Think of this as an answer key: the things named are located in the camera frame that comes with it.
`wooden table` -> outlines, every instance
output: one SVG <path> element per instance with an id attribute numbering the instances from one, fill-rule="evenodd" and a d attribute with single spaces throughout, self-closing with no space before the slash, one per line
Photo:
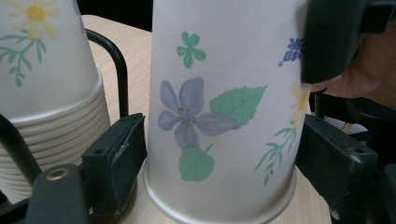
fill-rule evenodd
<path id="1" fill-rule="evenodd" d="M 82 18 L 86 28 L 106 36 L 120 48 L 129 71 L 129 112 L 130 114 L 143 113 L 147 116 L 149 114 L 151 33 L 95 16 L 85 15 Z M 119 118 L 115 66 L 104 49 L 93 43 L 91 47 L 96 66 L 104 77 L 110 121 L 114 123 Z M 137 179 L 137 198 L 134 209 L 122 223 L 176 223 L 160 212 L 149 200 L 143 188 L 141 173 Z M 328 205 L 298 169 L 295 194 L 286 210 L 271 223 L 331 223 Z"/>

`purple flower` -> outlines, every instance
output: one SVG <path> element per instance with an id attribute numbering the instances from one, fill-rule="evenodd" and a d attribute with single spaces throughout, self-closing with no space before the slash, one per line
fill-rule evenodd
<path id="1" fill-rule="evenodd" d="M 237 127 L 234 119 L 213 113 L 203 113 L 204 81 L 200 77 L 192 78 L 183 83 L 178 100 L 172 86 L 164 80 L 161 84 L 161 101 L 168 109 L 164 110 L 158 124 L 166 131 L 175 125 L 175 138 L 181 148 L 199 145 L 195 127 L 210 136 L 225 133 Z"/>

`floral paper cup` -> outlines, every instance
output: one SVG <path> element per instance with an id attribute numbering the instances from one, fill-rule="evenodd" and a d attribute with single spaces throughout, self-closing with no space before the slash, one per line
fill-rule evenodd
<path id="1" fill-rule="evenodd" d="M 289 203 L 305 12 L 305 0 L 155 1 L 144 178 L 169 217 L 263 223 Z"/>
<path id="2" fill-rule="evenodd" d="M 60 117 L 100 84 L 76 0 L 0 0 L 0 113 Z"/>

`hand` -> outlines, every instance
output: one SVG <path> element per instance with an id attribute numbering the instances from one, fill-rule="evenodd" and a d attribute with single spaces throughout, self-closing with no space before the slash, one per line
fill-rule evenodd
<path id="1" fill-rule="evenodd" d="M 383 34 L 367 35 L 346 71 L 313 85 L 311 91 L 325 88 L 325 94 L 366 97 L 396 109 L 396 21 L 390 21 Z"/>

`black metal wire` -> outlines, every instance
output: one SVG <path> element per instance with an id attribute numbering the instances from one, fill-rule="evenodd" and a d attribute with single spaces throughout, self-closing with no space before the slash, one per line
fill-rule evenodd
<path id="1" fill-rule="evenodd" d="M 29 184 L 33 186 L 35 178 L 41 173 L 41 169 L 18 129 L 1 114 L 0 143 L 17 164 Z"/>
<path id="2" fill-rule="evenodd" d="M 116 65 L 117 81 L 119 86 L 119 104 L 120 104 L 120 118 L 129 115 L 128 111 L 128 69 L 124 57 L 117 46 L 107 39 L 105 36 L 100 35 L 92 30 L 85 29 L 87 37 L 92 42 L 104 48 Z"/>

